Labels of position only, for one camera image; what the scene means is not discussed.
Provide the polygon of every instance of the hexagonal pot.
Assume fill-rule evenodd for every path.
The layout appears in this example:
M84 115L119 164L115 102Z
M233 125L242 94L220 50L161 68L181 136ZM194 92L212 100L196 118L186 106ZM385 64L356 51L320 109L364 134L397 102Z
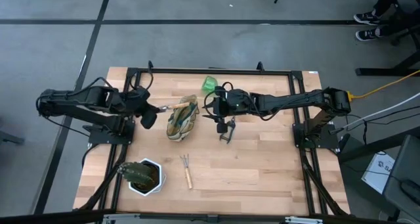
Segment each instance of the hexagonal pot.
M155 192L159 192L162 189L163 184L165 183L166 180L166 174L162 171L162 166L157 163L157 162L153 162L150 159L143 159L140 161L141 164L144 165L148 165L148 166L154 166L155 168L157 168L159 170L159 183L152 188L151 190L140 190L139 188L137 188L136 186L134 186L134 184L132 184L132 182L129 182L129 188L136 192L139 193L143 196L148 196L149 194L155 193Z

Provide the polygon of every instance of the green cup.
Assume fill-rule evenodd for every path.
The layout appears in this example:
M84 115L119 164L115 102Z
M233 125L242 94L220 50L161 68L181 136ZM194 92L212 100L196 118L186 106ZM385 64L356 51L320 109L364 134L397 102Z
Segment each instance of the green cup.
M204 80L201 90L210 93L215 90L217 86L217 80L211 76L207 76Z

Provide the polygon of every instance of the black floor line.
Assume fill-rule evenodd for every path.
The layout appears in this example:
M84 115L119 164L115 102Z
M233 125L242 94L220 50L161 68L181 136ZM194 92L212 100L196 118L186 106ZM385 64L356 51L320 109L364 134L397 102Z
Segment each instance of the black floor line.
M79 72L79 76L77 77L76 84L74 90L80 90L83 86L83 82L85 81L87 68L89 67L89 63L92 58L93 49L95 48L96 40L98 39L98 34L100 30L99 22L104 19L106 7L108 6L109 0L103 0L98 18L96 20L96 24L93 28L91 40L87 46L85 58L81 65L81 69ZM72 124L72 118L68 116L64 116L63 125L69 127ZM48 196L51 191L51 187L53 185L54 177L56 175L58 165L60 163L61 155L64 150L64 145L66 144L66 139L68 136L68 129L67 128L60 128L57 134L57 139L54 143L54 150L52 152L52 159L48 167L47 174L42 184L41 191L39 193L39 198L37 200L37 204L35 206L34 214L42 214L45 210L45 206L47 205Z
M98 23L97 20L82 19L0 19L0 24L82 25L96 23Z
M250 24L250 25L297 25L297 26L353 26L363 25L354 20L80 20L80 19L0 19L0 25L26 24L26 25L147 25L147 24Z

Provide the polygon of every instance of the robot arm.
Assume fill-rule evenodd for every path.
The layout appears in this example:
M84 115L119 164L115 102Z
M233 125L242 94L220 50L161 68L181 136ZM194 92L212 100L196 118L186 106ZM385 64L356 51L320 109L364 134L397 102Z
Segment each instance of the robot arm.
M335 116L345 116L350 113L350 102L347 92L339 89L317 89L308 93L275 97L258 93L247 93L241 89L225 90L217 86L216 97L204 108L211 118L217 122L217 132L226 133L224 118L227 116L239 116L251 114L259 116L262 120L270 120L280 110L299 108L304 106L316 106L322 111L318 115L304 122L303 132L305 135L320 133L321 128L330 122Z
M146 129L151 128L157 118L159 108L147 103L149 96L143 87L127 93L113 87L91 85L80 91L47 89L38 97L36 107L45 118L65 115L92 123L93 126L83 126L90 132L90 143L130 143L134 131L132 116L141 116L140 123Z

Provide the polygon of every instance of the shoe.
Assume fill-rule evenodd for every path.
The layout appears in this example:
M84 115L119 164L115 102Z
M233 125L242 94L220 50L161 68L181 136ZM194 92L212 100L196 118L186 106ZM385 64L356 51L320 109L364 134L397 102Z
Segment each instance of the shoe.
M183 140L194 127L196 115L199 114L197 96L185 96L181 98L179 103L189 102L190 105L184 108L176 108L173 110L168 120L166 135L172 141Z
M376 29L357 31L356 32L356 38L359 41L371 41L371 40L374 40L374 39L378 39L380 37L375 34L375 30Z
M364 14L355 14L353 19L361 24L378 25L380 17L375 16L372 12L366 12Z

